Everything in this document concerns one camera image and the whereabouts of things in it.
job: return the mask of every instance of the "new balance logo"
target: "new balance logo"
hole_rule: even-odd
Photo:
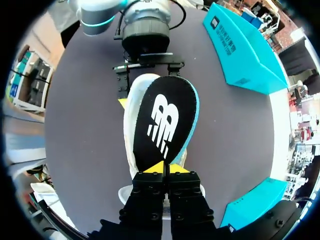
[[[166,97],[159,94],[155,98],[151,117],[155,125],[149,125],[147,135],[150,136],[153,128],[151,139],[154,142],[158,133],[156,146],[160,148],[162,154],[164,153],[163,157],[166,159],[169,148],[165,141],[171,142],[175,134],[179,119],[178,109],[172,103],[168,105]]]

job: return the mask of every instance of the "bolt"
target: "bolt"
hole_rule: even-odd
[[[194,187],[193,188],[193,192],[195,193],[195,194],[200,194],[201,193],[201,189],[200,189],[200,187]]]
[[[180,190],[176,190],[173,192],[173,195],[181,195],[181,194],[182,194],[182,192]]]
[[[119,214],[120,214],[120,216],[125,216],[125,215],[127,215],[127,211],[126,211],[124,208],[122,208],[122,209],[119,211]]]
[[[175,214],[175,220],[182,221],[183,219],[185,219],[185,218],[181,213],[176,213]]]
[[[207,211],[205,211],[205,215],[207,217],[212,217],[214,215],[214,211],[212,209],[208,209]]]
[[[138,193],[140,193],[140,189],[139,189],[138,187],[134,187],[134,188],[132,189],[132,193],[138,194]]]
[[[159,214],[158,213],[152,213],[151,214],[151,220],[153,221],[157,221],[159,219]]]
[[[265,217],[267,219],[272,219],[274,217],[274,213],[272,211],[268,211],[266,214],[265,214]]]
[[[282,226],[284,225],[284,221],[278,219],[277,221],[275,221],[275,226],[280,229]]]

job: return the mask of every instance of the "table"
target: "table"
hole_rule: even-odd
[[[171,25],[182,14],[171,7]],[[241,197],[271,173],[274,125],[270,99],[230,86],[202,24],[205,12],[186,9],[184,24],[170,32],[168,52],[181,55],[181,76],[197,89],[199,119],[185,167],[195,170],[220,225],[227,203]],[[119,222],[118,190],[131,184],[123,137],[124,109],[117,100],[123,61],[113,40],[119,15],[107,32],[87,37],[79,29],[53,76],[45,116],[46,157],[56,192],[67,215],[83,233],[100,229],[101,218]],[[130,73],[167,75],[167,66]],[[163,238],[171,239],[170,222]]]

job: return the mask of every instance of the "black insole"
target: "black insole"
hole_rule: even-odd
[[[182,77],[154,80],[142,99],[134,133],[133,153],[139,171],[160,161],[170,164],[180,153],[197,111],[197,96]]]

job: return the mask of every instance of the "sneaker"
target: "sneaker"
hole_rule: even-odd
[[[136,173],[139,171],[136,158],[134,155],[134,138],[135,129],[138,118],[138,113],[142,99],[145,95],[147,88],[151,83],[160,78],[159,75],[153,73],[146,73],[138,76],[130,88],[129,95],[126,100],[123,116],[123,135],[127,160],[129,163],[129,170],[131,178],[134,179]],[[187,157],[187,148],[184,149],[182,155],[174,163],[184,167]]]
[[[199,97],[186,79],[147,73],[137,77],[130,88],[124,117],[123,134],[131,178],[160,161],[184,167],[187,146],[199,116]],[[125,205],[132,185],[118,191]],[[200,185],[205,196],[205,189]],[[170,219],[166,196],[163,219]]]

